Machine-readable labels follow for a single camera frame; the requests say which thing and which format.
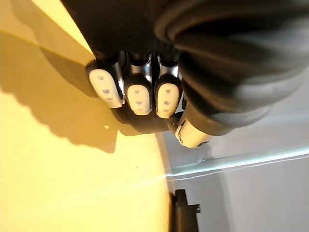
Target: robotic hand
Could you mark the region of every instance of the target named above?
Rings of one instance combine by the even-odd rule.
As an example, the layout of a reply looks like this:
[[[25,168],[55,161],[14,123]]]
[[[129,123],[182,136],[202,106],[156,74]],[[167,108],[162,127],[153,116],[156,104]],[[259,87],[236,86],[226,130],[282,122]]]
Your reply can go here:
[[[115,117],[142,133],[170,130],[186,147],[265,116],[309,64],[307,0],[63,3],[96,57],[91,85]]]

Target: white fingertip pad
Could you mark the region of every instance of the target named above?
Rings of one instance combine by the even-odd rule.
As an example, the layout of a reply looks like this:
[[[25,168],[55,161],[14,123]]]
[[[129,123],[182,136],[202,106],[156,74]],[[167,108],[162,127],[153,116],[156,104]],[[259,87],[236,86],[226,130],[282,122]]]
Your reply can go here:
[[[179,90],[175,84],[166,83],[160,86],[156,114],[161,118],[170,118],[178,106]]]
[[[188,120],[184,122],[181,128],[176,130],[176,137],[179,143],[188,148],[196,148],[200,144],[210,140],[211,135],[201,132],[195,128]]]
[[[90,82],[98,97],[110,108],[119,108],[123,101],[120,99],[117,87],[108,71],[94,69],[89,73]]]
[[[145,86],[132,85],[127,89],[127,99],[136,115],[147,115],[151,111],[149,91]]]

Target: black bracket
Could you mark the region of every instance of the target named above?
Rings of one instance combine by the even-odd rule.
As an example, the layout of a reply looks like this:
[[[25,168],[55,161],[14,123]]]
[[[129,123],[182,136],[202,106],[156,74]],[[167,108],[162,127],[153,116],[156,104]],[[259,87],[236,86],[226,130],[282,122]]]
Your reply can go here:
[[[197,213],[200,212],[199,204],[188,205],[184,189],[171,194],[170,232],[198,232]]]

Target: yellow table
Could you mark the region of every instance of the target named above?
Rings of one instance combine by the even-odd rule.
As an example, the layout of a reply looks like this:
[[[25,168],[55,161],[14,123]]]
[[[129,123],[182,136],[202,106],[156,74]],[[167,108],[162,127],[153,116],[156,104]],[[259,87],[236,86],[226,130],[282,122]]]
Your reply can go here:
[[[81,81],[91,59],[60,1],[0,2],[0,231],[168,230],[164,145],[123,135]]]

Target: white rubber pad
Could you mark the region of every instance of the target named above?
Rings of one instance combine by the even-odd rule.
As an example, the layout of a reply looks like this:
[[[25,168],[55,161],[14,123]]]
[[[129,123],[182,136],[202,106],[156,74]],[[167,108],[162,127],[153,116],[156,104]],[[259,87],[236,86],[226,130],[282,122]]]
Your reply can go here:
[[[94,69],[89,73],[90,82],[98,97],[110,108],[122,106],[115,82],[108,71]]]
[[[127,98],[132,111],[136,115],[150,113],[150,98],[148,89],[142,85],[132,85],[127,90]]]
[[[160,86],[156,114],[161,118],[171,117],[178,106],[179,91],[176,85],[166,83]]]

